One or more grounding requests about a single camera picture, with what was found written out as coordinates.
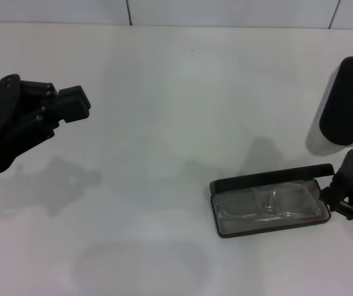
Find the black glasses case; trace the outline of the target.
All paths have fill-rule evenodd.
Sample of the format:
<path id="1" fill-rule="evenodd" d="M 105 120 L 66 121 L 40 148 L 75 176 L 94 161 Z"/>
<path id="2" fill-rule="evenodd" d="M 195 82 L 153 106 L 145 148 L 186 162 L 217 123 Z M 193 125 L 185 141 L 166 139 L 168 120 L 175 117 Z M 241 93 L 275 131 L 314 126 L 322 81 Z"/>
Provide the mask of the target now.
<path id="1" fill-rule="evenodd" d="M 223 239 L 228 239 L 326 223 L 331 218 L 331 213 L 326 203 L 320 199 L 321 188 L 317 180 L 322 177 L 331 176 L 333 173 L 334 169 L 332 165 L 322 164 L 257 173 L 253 175 L 236 176 L 210 182 L 210 203 L 218 236 Z M 216 206 L 214 205 L 214 197 L 217 194 L 271 184 L 288 182 L 302 183 L 309 181 L 316 184 L 316 190 L 319 192 L 317 197 L 321 201 L 323 209 L 325 210 L 325 214 L 314 220 L 246 221 L 220 218 L 218 217 Z"/>

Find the clear white glasses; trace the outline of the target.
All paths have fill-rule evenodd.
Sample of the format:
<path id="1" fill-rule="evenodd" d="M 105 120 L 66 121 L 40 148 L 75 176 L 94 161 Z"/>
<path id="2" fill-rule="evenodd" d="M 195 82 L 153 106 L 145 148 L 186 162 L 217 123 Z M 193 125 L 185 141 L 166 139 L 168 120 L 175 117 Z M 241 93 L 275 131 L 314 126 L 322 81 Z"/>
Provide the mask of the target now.
<path id="1" fill-rule="evenodd" d="M 325 214 L 313 182 L 288 182 L 217 194 L 218 217 L 246 221 L 316 219 Z"/>

